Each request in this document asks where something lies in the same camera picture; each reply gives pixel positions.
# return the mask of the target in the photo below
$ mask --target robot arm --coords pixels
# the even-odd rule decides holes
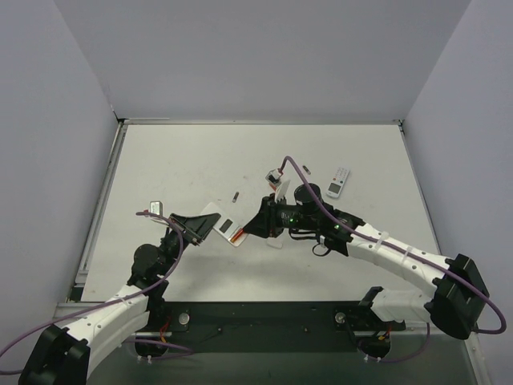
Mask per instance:
[[[175,269],[185,248],[189,244],[199,245],[219,218],[219,214],[199,217],[172,214],[169,220],[180,235],[167,230],[160,246],[141,245],[135,251],[127,284],[108,302],[65,327],[46,328],[19,383],[85,384],[103,359],[131,334],[145,327],[152,312],[159,311],[168,286],[165,278]]]
[[[485,303],[460,281],[454,280],[453,276],[469,282],[489,297],[481,275],[470,258],[459,254],[453,260],[393,239],[361,218],[343,213],[322,201],[321,190],[315,184],[310,184],[309,188],[305,185],[298,187],[294,192],[296,204],[287,205],[285,193],[281,190],[283,185],[286,183],[280,181],[276,192],[262,199],[258,214],[244,227],[245,233],[263,238],[278,237],[284,229],[288,229],[291,236],[309,235],[294,239],[315,239],[328,252],[333,250],[374,263],[418,288],[417,291],[407,292],[381,289],[376,293],[371,310],[383,322],[432,322],[452,337],[469,337]],[[342,225],[336,224],[325,211]],[[413,259],[411,254],[422,255],[428,263]],[[443,273],[436,267],[449,273]]]

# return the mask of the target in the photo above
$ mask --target cable clip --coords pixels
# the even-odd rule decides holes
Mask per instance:
[[[389,237],[389,234],[386,231],[382,232],[382,235],[379,237],[378,241],[376,242],[376,245],[374,246],[374,252],[377,253],[379,248],[382,247],[383,241]]]
[[[130,307],[130,305],[128,305],[127,301],[125,300],[124,297],[119,297],[119,300],[126,306],[126,307]]]

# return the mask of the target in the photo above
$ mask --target gray wall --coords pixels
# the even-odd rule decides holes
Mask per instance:
[[[0,52],[3,347],[50,319],[66,294],[117,123],[51,0],[0,2]],[[22,367],[33,345],[0,367]]]
[[[406,119],[406,141],[442,251],[475,258],[513,322],[513,2],[474,0]],[[497,327],[487,310],[481,327]],[[513,328],[480,336],[511,383]]]
[[[55,0],[121,117],[404,118],[470,0]]]

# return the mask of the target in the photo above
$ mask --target remote control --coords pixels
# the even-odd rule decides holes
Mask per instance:
[[[339,167],[337,173],[329,183],[328,188],[326,189],[326,195],[331,198],[338,198],[342,189],[344,188],[345,181],[347,180],[347,176],[349,175],[349,169]]]

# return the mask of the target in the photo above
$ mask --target purple cable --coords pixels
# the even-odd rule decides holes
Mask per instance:
[[[358,343],[358,349],[361,353],[367,355],[367,357],[369,357],[373,361],[376,361],[379,363],[404,363],[405,361],[408,361],[409,359],[414,359],[415,357],[421,355],[427,349],[427,346],[430,343],[430,336],[431,336],[431,327],[430,327],[430,324],[427,323],[426,324],[426,340],[424,341],[422,346],[417,351],[414,351],[413,353],[410,353],[410,354],[400,357],[398,359],[377,359],[376,357],[373,357],[372,355],[368,355],[362,349],[360,349],[362,340],[360,340],[360,342]]]
[[[292,159],[290,156],[286,156],[284,159],[283,159],[283,163],[281,164],[281,167],[279,168],[280,172],[283,172],[283,169],[286,165],[286,163],[290,162],[290,164],[292,165],[292,167],[294,167],[294,169],[296,170],[297,172],[297,175],[301,178],[301,181],[303,182],[303,184],[305,185],[306,189],[308,190],[308,192],[310,193],[310,195],[312,196],[313,200],[315,201],[316,205],[319,207],[319,209],[321,209],[321,211],[331,220],[333,221],[334,223],[336,223],[337,225],[340,225],[342,228],[344,228],[345,230],[349,231],[350,233],[356,235],[357,237],[360,237],[360,238],[363,238],[365,239],[366,241],[371,241],[371,242],[378,242],[378,239],[376,238],[373,238],[373,237],[369,237],[365,234],[362,234],[362,233],[359,233],[358,231],[356,230],[353,230],[351,229],[348,225],[346,225],[345,223],[339,221],[336,217],[334,217],[333,215],[331,215],[331,213],[324,207],[324,205],[321,203],[321,201],[319,201],[319,198],[317,198],[317,196],[315,195],[315,192],[312,190],[312,188],[310,187],[310,184],[309,182],[306,180],[305,176],[303,175],[303,172],[301,171],[301,169],[299,168],[299,166],[296,164],[296,162],[294,161],[294,159]],[[391,249],[393,250],[396,250],[398,251],[399,253],[403,253],[403,254],[406,254],[411,257],[412,259],[414,259],[415,261],[419,261],[421,263],[424,263],[428,266],[431,266],[433,267],[434,269],[437,269],[439,271],[441,271],[442,273],[444,273],[446,276],[448,277],[451,277],[452,279],[454,279],[455,281],[458,281],[459,283],[461,283],[462,285],[464,285],[467,289],[469,289],[472,293],[474,293],[475,295],[477,295],[481,300],[483,300],[489,307],[491,307],[491,309],[497,314],[497,316],[499,317],[499,320],[500,320],[500,328],[499,329],[495,329],[495,330],[486,330],[486,329],[476,329],[474,330],[476,333],[482,333],[482,334],[502,334],[504,333],[504,331],[506,330],[506,327],[507,327],[507,324],[506,324],[506,318],[504,317],[504,314],[502,311],[500,311],[500,309],[486,296],[484,295],[483,293],[481,293],[481,291],[479,291],[478,289],[476,289],[473,285],[471,285],[469,282],[465,281],[463,278],[459,277],[458,275],[454,274],[452,271],[449,271],[448,269],[444,269],[443,267],[441,266],[438,266],[436,263],[433,263],[432,261],[428,260],[428,259],[425,259],[425,258],[422,258],[422,257],[419,257],[418,255],[415,255],[413,253],[409,253],[407,252],[406,250],[404,250],[403,248],[399,247],[399,246],[396,246],[392,243],[389,243],[387,241],[383,241],[382,242],[382,245],[384,246],[387,246],[387,247],[390,247]]]
[[[178,359],[179,357],[188,357],[189,355],[193,355],[194,351],[189,349],[188,347],[175,345],[174,343],[169,342],[161,342],[161,341],[153,341],[152,339],[136,339],[130,338],[124,341],[123,343],[149,343],[151,345],[158,345],[160,347],[167,347],[168,349],[178,349],[179,351],[184,351],[184,353],[174,353],[171,355],[161,355],[160,357],[151,357],[151,360],[161,360],[161,359]]]
[[[30,329],[29,331],[27,331],[26,333],[20,335],[19,337],[17,337],[16,339],[14,339],[13,341],[9,342],[1,351],[0,351],[0,358],[11,348],[13,347],[14,345],[16,345],[18,342],[22,341],[23,339],[27,338],[29,335],[35,333],[36,331],[39,331],[45,327],[48,327],[50,325],[53,325],[54,323],[57,323],[57,322],[61,322],[61,321],[66,321],[67,319],[70,319],[70,318],[75,318],[75,317],[78,317],[79,315],[82,315],[82,314],[85,314],[85,313],[89,313],[90,311],[93,311],[93,310],[97,310],[97,309],[102,309],[104,307],[108,307],[110,305],[114,305],[116,303],[120,303],[122,301],[127,301],[128,299],[132,299],[134,297],[137,297],[138,295],[141,295],[141,294],[144,294],[144,293],[147,293],[148,291],[150,290],[153,290],[155,289],[158,285],[160,285],[163,281],[165,281],[173,271],[175,271],[176,267],[178,266],[178,262],[180,262],[180,259],[182,258],[182,253],[184,252],[184,239],[182,237],[182,232],[180,230],[180,228],[178,226],[176,226],[169,218],[166,218],[162,215],[158,215],[158,214],[154,214],[154,213],[149,213],[149,212],[146,212],[146,211],[143,211],[143,212],[138,212],[138,213],[135,213],[135,215],[137,216],[145,216],[145,217],[154,217],[154,218],[158,218],[162,221],[166,221],[169,225],[169,227],[171,227],[173,230],[175,230],[175,232],[178,234],[178,240],[180,241],[180,250],[178,252],[178,257],[176,257],[176,261],[175,263],[173,264],[173,266],[171,266],[171,268],[168,270],[168,272],[157,282],[155,282],[153,285],[150,285],[149,287],[147,287],[146,289],[143,289],[141,291],[138,291],[137,293],[134,293],[134,294],[130,294],[124,298],[120,298],[120,299],[115,299],[113,301],[109,301],[109,302],[104,302],[104,303],[100,303],[96,306],[93,306],[93,307],[89,307],[87,309],[84,309],[84,310],[80,310],[80,311],[77,311],[75,313],[72,313],[72,314],[68,314],[64,317],[61,317],[61,318],[57,318],[55,320],[52,320],[52,321],[49,321],[49,322],[46,322],[46,323],[43,323],[42,325],[39,325],[39,326],[36,326],[35,328],[33,329]],[[0,375],[20,375],[22,373],[23,370],[17,370],[17,371],[0,371]]]

